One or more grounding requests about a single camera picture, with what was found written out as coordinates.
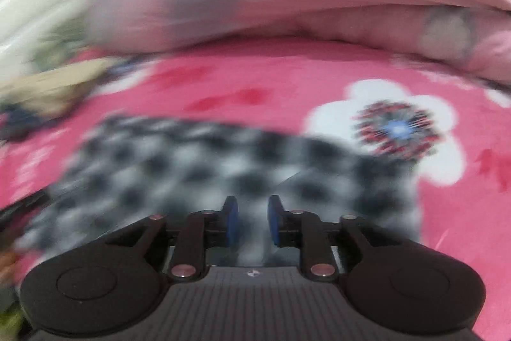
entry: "white flower pattern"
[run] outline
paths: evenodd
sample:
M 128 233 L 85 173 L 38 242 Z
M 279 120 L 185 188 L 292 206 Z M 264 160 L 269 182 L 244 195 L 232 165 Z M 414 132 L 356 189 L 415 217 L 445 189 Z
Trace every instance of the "white flower pattern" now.
M 435 131 L 441 136 L 441 141 L 434 145 L 435 152 L 418 162 L 418 174 L 436 186 L 452 185 L 463 176 L 464 152 L 451 133 L 457 124 L 457 115 L 446 100 L 436 96 L 411 96 L 404 86 L 381 79 L 355 82 L 348 86 L 347 95 L 347 100 L 313 109 L 305 122 L 305 135 L 369 152 L 371 147 L 366 147 L 356 135 L 360 113 L 381 101 L 407 103 L 427 111 Z
M 484 95 L 488 100 L 498 104 L 500 107 L 505 109 L 511 107 L 511 96 L 509 94 L 494 89 L 484 89 Z

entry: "pink bedsheet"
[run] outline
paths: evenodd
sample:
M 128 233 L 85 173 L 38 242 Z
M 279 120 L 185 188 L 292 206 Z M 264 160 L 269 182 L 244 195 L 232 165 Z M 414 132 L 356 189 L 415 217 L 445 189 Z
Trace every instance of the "pink bedsheet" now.
M 102 86 L 57 127 L 3 148 L 0 203 L 55 181 L 106 114 L 235 122 L 341 140 L 362 152 L 356 120 L 387 99 L 428 110 L 442 141 L 420 162 L 422 241 L 474 267 L 487 287 L 475 330 L 511 337 L 511 99 L 435 63 L 303 39 L 226 41 L 148 62 Z

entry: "ribbed black surface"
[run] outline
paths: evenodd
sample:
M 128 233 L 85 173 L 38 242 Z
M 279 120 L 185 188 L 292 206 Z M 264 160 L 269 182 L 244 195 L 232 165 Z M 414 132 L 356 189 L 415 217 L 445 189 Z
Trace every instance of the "ribbed black surface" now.
M 30 341 L 61 341 L 43 331 Z M 329 284 L 295 267 L 213 267 L 192 284 L 173 286 L 135 326 L 96 341 L 480 341 L 469 330 L 414 337 L 380 327 L 354 311 Z

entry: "small logo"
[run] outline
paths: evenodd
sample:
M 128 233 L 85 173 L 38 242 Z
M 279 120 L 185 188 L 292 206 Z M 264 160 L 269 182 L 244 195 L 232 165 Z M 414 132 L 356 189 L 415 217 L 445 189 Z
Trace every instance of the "small logo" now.
M 250 272 L 247 272 L 247 275 L 250 277 L 257 277 L 261 274 L 258 270 L 252 269 Z

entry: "black and white checkered cloth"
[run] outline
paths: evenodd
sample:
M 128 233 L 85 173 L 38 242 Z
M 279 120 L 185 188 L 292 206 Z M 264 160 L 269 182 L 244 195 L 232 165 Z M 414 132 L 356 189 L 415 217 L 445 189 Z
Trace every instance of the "black and white checkered cloth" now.
M 409 163 L 208 121 L 109 117 L 88 134 L 51 192 L 55 202 L 18 242 L 44 259 L 154 213 L 180 221 L 218 210 L 227 195 L 237 197 L 243 224 L 238 265 L 279 261 L 267 224 L 271 194 L 288 210 L 324 221 L 360 215 L 415 240 L 421 222 Z

